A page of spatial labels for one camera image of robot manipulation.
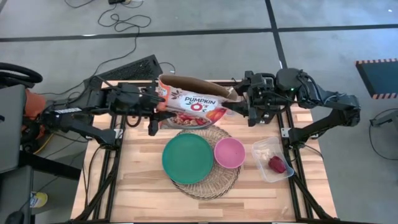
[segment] yellow object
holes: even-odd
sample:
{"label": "yellow object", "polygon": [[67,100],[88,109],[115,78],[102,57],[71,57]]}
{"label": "yellow object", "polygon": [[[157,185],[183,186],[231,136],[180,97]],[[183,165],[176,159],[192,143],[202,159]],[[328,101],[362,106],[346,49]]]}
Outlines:
{"label": "yellow object", "polygon": [[41,208],[49,199],[49,196],[43,192],[31,192],[30,193],[30,207],[31,208]]}
{"label": "yellow object", "polygon": [[34,152],[35,155],[38,154],[41,150],[43,150],[46,147],[46,145],[50,142],[52,136],[54,136],[54,134],[51,134],[50,137],[47,140],[45,140],[42,147],[40,147],[40,149],[38,149],[37,151]]}

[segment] concrete floor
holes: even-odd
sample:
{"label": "concrete floor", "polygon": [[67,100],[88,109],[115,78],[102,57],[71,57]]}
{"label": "concrete floor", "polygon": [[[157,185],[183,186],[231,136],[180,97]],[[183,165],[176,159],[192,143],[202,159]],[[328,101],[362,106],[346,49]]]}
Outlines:
{"label": "concrete floor", "polygon": [[[395,0],[273,0],[272,6],[278,27],[398,24]],[[79,9],[71,9],[61,0],[8,0],[0,13],[0,38],[113,34],[112,28],[96,23],[109,8],[105,0]],[[151,16],[152,24],[141,32],[271,26],[262,0],[146,0],[139,9],[118,6],[118,12],[122,18],[138,13]],[[304,69],[327,90],[356,95],[363,109],[359,125],[335,128],[320,138],[338,216],[357,222],[396,223],[398,163],[380,158],[371,150],[368,122],[378,112],[398,107],[398,101],[372,100],[354,61],[396,58],[398,29],[285,32],[280,38],[289,67]],[[133,46],[132,39],[0,42],[0,62],[41,73],[45,79],[34,88],[36,92],[61,92],[90,76],[100,62],[123,55]],[[202,79],[240,78],[245,70],[275,73],[280,68],[271,33],[143,37],[138,38],[137,46],[132,55],[102,66],[101,71],[150,54],[160,62],[173,63],[178,75]],[[312,110],[314,119],[327,114],[324,108]],[[373,134],[381,153],[398,158],[398,138],[392,126],[375,129]],[[42,155],[66,144],[68,141],[57,138]],[[75,143],[53,158],[67,160],[84,149],[84,144]],[[48,179],[39,176],[35,186],[39,188]],[[37,223],[69,219],[74,189],[76,182],[55,182],[50,196],[57,199],[57,209],[37,215]]]}

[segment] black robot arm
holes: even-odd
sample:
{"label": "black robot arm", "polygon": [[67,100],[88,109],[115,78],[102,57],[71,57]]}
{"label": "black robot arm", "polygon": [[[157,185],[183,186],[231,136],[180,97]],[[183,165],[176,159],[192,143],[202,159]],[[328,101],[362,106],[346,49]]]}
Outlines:
{"label": "black robot arm", "polygon": [[325,91],[312,77],[295,68],[281,69],[276,77],[269,73],[246,71],[244,79],[234,89],[244,99],[226,102],[223,106],[247,116],[248,126],[270,123],[276,114],[284,112],[292,103],[306,109],[316,106],[332,108],[326,118],[304,128],[290,129],[291,146],[298,146],[311,136],[321,136],[335,126],[355,126],[360,120],[361,108],[355,96]]}
{"label": "black robot arm", "polygon": [[148,118],[148,134],[154,136],[159,129],[160,121],[175,116],[174,113],[156,111],[158,103],[163,101],[164,99],[155,91],[155,83],[141,90],[132,83],[118,83],[117,86],[92,91],[88,102],[80,106],[70,107],[65,106],[65,103],[59,103],[62,105],[59,108],[53,106],[57,103],[50,105],[42,115],[42,122],[48,129],[73,131],[82,136],[92,137],[100,145],[112,149],[117,139],[114,130],[98,129],[75,119],[75,116],[77,114],[116,114],[135,116],[139,121],[142,118]]}

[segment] wicker placemat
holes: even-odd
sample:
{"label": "wicker placemat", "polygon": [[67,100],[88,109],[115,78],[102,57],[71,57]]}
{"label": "wicker placemat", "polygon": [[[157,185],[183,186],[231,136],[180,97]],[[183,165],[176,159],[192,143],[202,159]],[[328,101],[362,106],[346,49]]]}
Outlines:
{"label": "wicker placemat", "polygon": [[[197,134],[203,137],[212,146],[213,150],[219,140],[231,137],[226,131],[214,125],[208,129],[186,129],[177,135],[186,133]],[[235,169],[224,168],[214,160],[212,170],[201,182],[195,184],[178,184],[173,181],[173,184],[184,194],[195,199],[214,199],[224,195],[232,188],[236,179],[238,179],[240,170],[240,167]]]}

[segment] pumpkin o's cereal box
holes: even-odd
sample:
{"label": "pumpkin o's cereal box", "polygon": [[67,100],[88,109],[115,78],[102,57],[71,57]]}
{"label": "pumpkin o's cereal box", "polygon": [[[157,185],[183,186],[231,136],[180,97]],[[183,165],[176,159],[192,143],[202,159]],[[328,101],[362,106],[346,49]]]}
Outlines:
{"label": "pumpkin o's cereal box", "polygon": [[159,76],[159,95],[165,99],[166,110],[176,114],[162,122],[163,129],[207,128],[225,114],[223,102],[238,98],[233,88],[175,75]]}

